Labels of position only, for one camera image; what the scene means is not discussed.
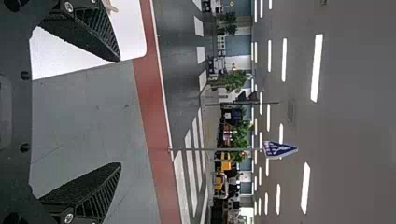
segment gray pavement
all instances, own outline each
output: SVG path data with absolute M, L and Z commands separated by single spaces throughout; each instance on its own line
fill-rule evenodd
M 120 181 L 105 223 L 159 223 L 132 62 L 33 85 L 34 195 L 118 161 Z
M 278 140 L 300 151 L 270 161 L 269 177 L 255 194 L 269 194 L 268 216 L 258 223 L 394 223 L 396 198 L 395 118 L 393 103 L 396 7 L 392 1 L 274 1 L 253 27 L 259 43 L 256 79 L 264 100 L 293 99 L 295 121 L 287 104 L 273 106 L 271 130 L 266 109 L 258 116 L 264 140 Z M 318 102 L 310 100 L 315 34 L 324 34 Z M 287 79 L 281 74 L 282 38 L 289 42 Z M 273 70 L 267 72 L 267 40 L 273 40 Z M 300 208 L 304 163 L 311 167 L 307 215 Z M 259 155 L 264 169 L 265 159 Z M 276 184 L 281 186 L 276 214 Z

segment traffic sign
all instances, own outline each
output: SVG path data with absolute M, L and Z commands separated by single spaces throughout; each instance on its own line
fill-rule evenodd
M 298 152 L 297 147 L 279 144 L 276 142 L 264 141 L 262 142 L 262 145 L 264 147 L 265 156 L 269 160 L 278 160 L 279 158 L 283 158 Z

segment tree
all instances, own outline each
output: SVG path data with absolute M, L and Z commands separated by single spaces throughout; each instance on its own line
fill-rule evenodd
M 225 88 L 228 93 L 232 91 L 240 92 L 247 80 L 246 71 L 235 70 L 219 76 L 218 80 L 210 82 L 210 85 L 212 88 Z
M 238 30 L 238 27 L 234 24 L 229 24 L 225 27 L 225 32 L 229 35 L 235 35 L 236 31 Z
M 233 161 L 233 163 L 236 163 L 236 162 L 241 163 L 242 160 L 247 157 L 247 154 L 244 151 L 233 151 L 230 154 L 231 154 L 231 160 Z
M 225 14 L 219 15 L 221 21 L 231 24 L 236 22 L 235 12 L 226 12 Z

